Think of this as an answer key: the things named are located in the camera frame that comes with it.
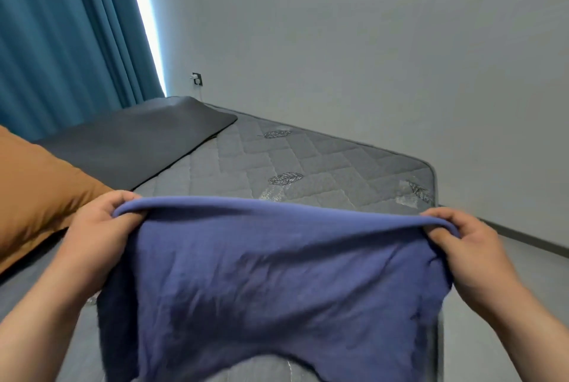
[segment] curtain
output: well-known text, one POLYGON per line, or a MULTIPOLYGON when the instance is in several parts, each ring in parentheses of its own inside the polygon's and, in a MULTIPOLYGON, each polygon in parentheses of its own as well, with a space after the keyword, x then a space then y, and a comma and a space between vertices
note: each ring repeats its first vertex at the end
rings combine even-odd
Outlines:
POLYGON ((0 0, 0 124, 36 140, 164 96, 136 0, 0 0))

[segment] blue cloth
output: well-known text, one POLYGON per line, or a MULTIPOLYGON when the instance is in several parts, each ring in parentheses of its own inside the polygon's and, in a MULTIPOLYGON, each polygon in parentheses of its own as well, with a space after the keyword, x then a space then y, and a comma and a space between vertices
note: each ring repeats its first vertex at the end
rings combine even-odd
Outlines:
POLYGON ((200 381, 255 355, 327 382, 418 381, 452 279, 444 220, 254 199, 163 197, 98 299, 108 382, 200 381))
POLYGON ((0 0, 0 124, 37 140, 163 96, 136 0, 0 0))

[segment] orange pillow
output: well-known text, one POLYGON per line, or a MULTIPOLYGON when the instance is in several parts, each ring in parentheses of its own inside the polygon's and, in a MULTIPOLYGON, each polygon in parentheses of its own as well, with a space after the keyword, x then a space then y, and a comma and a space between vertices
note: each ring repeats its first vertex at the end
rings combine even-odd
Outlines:
POLYGON ((0 273, 111 189, 0 126, 0 273))

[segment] floor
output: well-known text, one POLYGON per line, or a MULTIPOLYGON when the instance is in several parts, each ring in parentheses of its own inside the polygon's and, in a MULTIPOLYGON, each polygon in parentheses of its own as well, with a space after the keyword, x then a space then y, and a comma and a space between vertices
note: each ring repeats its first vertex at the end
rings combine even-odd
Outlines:
MULTIPOLYGON (((569 325, 569 260, 503 238, 524 283, 569 325)), ((474 314, 455 290, 443 308, 445 382, 519 382, 520 378, 490 327, 474 314)))

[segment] purple t-shirt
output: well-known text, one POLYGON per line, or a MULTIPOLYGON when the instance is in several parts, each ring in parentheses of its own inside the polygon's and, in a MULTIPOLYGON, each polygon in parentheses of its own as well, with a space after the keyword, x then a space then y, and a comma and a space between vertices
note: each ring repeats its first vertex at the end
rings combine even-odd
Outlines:
POLYGON ((109 382, 201 381, 261 354, 327 382, 421 379, 452 278, 435 218, 254 199, 144 198, 151 209, 98 299, 109 382))

